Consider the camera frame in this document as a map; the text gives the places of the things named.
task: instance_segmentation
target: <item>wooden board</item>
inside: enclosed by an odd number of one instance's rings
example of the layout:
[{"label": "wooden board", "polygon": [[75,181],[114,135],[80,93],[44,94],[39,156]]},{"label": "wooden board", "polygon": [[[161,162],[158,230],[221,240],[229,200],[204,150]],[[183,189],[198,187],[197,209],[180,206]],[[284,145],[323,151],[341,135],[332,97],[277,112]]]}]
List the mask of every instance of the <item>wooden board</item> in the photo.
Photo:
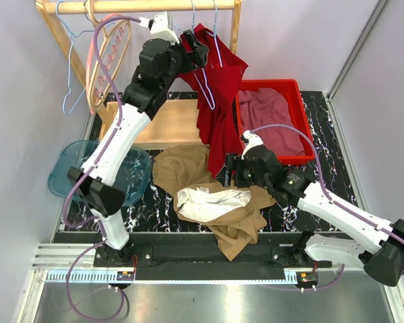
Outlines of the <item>wooden board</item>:
[{"label": "wooden board", "polygon": [[[118,110],[116,102],[109,102],[107,109]],[[196,121],[199,111],[197,100],[168,100],[156,117],[138,136],[134,146],[142,149],[165,149],[177,145],[202,145]],[[102,125],[101,138],[108,130]]]}]

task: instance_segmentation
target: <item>red plastic basket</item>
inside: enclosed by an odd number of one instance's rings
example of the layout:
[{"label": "red plastic basket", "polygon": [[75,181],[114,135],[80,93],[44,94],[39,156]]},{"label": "red plastic basket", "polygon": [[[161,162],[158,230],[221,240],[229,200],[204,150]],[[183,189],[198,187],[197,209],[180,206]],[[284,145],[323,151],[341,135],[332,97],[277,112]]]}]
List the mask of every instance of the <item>red plastic basket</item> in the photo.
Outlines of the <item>red plastic basket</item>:
[{"label": "red plastic basket", "polygon": [[[281,93],[288,101],[290,118],[293,125],[302,131],[312,141],[310,126],[308,126],[308,119],[305,113],[304,105],[302,103],[301,94],[299,92],[298,84],[294,79],[259,79],[251,81],[242,81],[240,89],[249,89],[257,91],[261,87],[275,89]],[[238,131],[242,135],[241,113],[238,94],[236,94],[236,114],[238,121]],[[305,139],[300,138],[304,146],[305,155],[303,156],[277,156],[278,160],[283,165],[303,165],[314,159],[314,153],[310,145]]]}]

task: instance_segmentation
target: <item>white wall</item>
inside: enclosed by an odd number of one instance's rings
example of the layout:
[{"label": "white wall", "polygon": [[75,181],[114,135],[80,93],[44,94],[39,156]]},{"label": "white wall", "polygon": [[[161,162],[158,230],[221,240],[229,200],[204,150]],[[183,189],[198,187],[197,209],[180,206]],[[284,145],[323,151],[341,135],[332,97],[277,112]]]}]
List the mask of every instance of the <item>white wall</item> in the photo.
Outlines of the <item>white wall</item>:
[{"label": "white wall", "polygon": [[[377,0],[243,0],[238,56],[249,65],[244,78],[292,78],[300,89],[328,91],[376,3]],[[172,14],[181,28],[191,27],[191,12]],[[153,13],[132,15],[152,17]],[[230,39],[230,19],[231,11],[219,11],[217,31],[226,44]],[[92,28],[78,15],[63,16],[63,20],[77,31]],[[196,14],[196,22],[209,28],[213,21],[214,11]],[[132,50],[117,82],[119,88],[129,83],[141,45],[147,39],[149,32],[133,24]],[[89,43],[89,35],[75,42],[84,61]],[[189,87],[177,82],[172,89]]]},{"label": "white wall", "polygon": [[404,219],[404,0],[391,1],[334,104],[369,210]]},{"label": "white wall", "polygon": [[[0,1],[0,323],[14,322],[37,246],[57,220],[48,174],[88,116],[86,104],[61,112],[66,66],[33,1]],[[71,102],[82,90],[72,82]]]}]

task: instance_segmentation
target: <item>wooden rod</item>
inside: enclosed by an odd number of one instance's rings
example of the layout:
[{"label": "wooden rod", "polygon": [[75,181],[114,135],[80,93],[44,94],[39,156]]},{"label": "wooden rod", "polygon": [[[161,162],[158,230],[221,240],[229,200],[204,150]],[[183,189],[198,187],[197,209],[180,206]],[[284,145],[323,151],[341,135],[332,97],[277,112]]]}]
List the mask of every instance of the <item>wooden rod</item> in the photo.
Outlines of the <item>wooden rod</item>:
[{"label": "wooden rod", "polygon": [[[193,0],[197,10],[214,10],[213,0]],[[219,10],[235,8],[235,0],[216,0]],[[46,12],[55,13],[56,3],[46,3]],[[84,2],[60,3],[59,13],[73,15],[84,13]],[[192,11],[190,0],[132,0],[132,1],[97,1],[94,3],[94,13],[114,12],[150,12],[150,11]]]},{"label": "wooden rod", "polygon": [[236,55],[238,49],[238,32],[240,29],[241,0],[235,0],[232,12],[232,27],[230,28],[230,51]]}]

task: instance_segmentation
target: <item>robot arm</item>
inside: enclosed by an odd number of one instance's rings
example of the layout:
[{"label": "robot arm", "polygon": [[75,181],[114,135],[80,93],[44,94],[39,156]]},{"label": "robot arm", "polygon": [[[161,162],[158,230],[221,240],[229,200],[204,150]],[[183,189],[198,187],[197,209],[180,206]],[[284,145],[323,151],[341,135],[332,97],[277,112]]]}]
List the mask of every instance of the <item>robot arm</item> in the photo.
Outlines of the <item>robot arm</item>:
[{"label": "robot arm", "polygon": [[[373,279],[388,286],[395,286],[404,271],[404,245],[398,243],[385,229],[404,239],[404,221],[391,223],[371,215],[332,192],[327,192],[312,176],[297,168],[280,164],[275,154],[268,150],[261,138],[246,131],[243,140],[247,144],[241,156],[228,155],[217,179],[229,186],[234,179],[238,188],[257,185],[267,189],[280,205],[291,205],[307,211],[338,227],[353,240],[326,238],[306,232],[285,254],[299,262],[300,257],[316,261],[328,260],[363,268]],[[357,213],[358,219],[345,209]],[[364,220],[375,223],[376,228]]]},{"label": "robot arm", "polygon": [[171,17],[166,12],[146,21],[154,38],[143,45],[139,54],[140,64],[123,94],[122,116],[117,113],[98,148],[81,169],[71,168],[67,174],[75,184],[92,169],[77,193],[101,220],[107,237],[105,243],[116,251],[118,258],[122,258],[120,251],[129,245],[129,234],[121,217],[125,194],[112,187],[120,165],[137,136],[166,101],[168,89],[178,74],[202,68],[207,63],[208,48],[191,31],[185,31],[184,37],[191,48],[187,52],[171,25]]}]

